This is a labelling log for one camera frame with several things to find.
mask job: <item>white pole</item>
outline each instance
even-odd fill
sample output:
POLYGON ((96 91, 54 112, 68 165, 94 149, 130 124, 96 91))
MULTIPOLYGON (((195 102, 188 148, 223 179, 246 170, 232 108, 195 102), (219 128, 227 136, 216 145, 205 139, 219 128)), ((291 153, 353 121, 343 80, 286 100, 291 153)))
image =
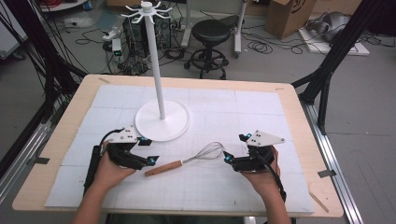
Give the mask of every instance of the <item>white pole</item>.
POLYGON ((165 109, 163 107, 163 89, 161 88, 160 66, 158 63, 157 44, 155 41, 154 24, 151 23, 150 16, 145 16, 146 30, 148 33, 148 48, 151 58, 152 72, 154 74, 155 89, 157 90, 158 107, 160 108, 160 119, 165 119, 165 109))

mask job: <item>human arm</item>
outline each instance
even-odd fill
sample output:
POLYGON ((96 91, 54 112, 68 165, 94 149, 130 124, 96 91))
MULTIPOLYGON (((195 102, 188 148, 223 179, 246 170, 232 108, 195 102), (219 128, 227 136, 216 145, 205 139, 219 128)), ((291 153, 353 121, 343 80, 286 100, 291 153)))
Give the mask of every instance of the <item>human arm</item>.
POLYGON ((117 186, 125 177, 135 172, 134 169, 120 168, 107 155, 103 155, 97 168, 95 179, 85 193, 81 204, 72 220, 72 224, 93 224, 99 220, 103 200, 106 194, 117 186))
MULTIPOLYGON (((274 147, 273 151, 276 159, 271 163, 271 167, 280 175, 280 169, 277 165, 277 151, 274 147)), ((242 173, 242 175, 262 197, 268 224, 289 224, 290 218, 274 176, 268 170, 259 173, 242 173)))

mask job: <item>human hand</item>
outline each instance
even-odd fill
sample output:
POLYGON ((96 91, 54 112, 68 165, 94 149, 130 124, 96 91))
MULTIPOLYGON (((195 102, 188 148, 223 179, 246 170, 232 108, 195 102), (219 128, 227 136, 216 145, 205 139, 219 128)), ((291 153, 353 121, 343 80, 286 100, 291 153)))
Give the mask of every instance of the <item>human hand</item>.
POLYGON ((96 188, 108 191, 117 186, 128 175, 134 174, 134 172, 134 169, 121 168, 116 165, 110 160, 107 152, 105 152, 99 162, 92 184, 95 185, 96 188))
MULTIPOLYGON (((280 169, 277 165, 277 150, 272 147, 274 152, 274 161, 271 163, 271 167, 280 176, 280 169)), ((251 183, 253 188, 262 196, 263 199, 267 198, 271 194, 279 194, 279 186, 276 183, 276 179, 269 170, 263 170, 257 173, 241 172, 241 174, 251 183)))

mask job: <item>person's left hand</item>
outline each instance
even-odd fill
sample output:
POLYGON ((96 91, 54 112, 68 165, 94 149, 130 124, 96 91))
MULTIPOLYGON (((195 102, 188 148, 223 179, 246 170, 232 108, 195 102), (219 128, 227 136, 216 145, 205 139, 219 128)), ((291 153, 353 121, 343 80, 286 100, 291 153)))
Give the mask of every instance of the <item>person's left hand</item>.
POLYGON ((96 170, 93 185, 104 190, 110 190, 117 186, 128 175, 134 174, 135 170, 131 168, 121 168, 104 153, 96 170))

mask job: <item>whisk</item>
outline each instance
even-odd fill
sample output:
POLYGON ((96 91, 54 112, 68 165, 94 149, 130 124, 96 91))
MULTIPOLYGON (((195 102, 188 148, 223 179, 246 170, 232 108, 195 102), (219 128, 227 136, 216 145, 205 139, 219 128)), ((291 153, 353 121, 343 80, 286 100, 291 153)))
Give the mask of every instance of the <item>whisk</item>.
POLYGON ((145 176, 157 175, 166 171, 170 171, 176 169, 177 167, 182 166, 183 164, 192 161, 192 160, 213 160, 221 156, 222 151, 224 150, 224 145, 220 142, 212 142, 205 146, 201 151, 199 151, 195 156, 186 159, 184 161, 172 161, 165 165, 159 166, 152 170, 146 171, 145 176))

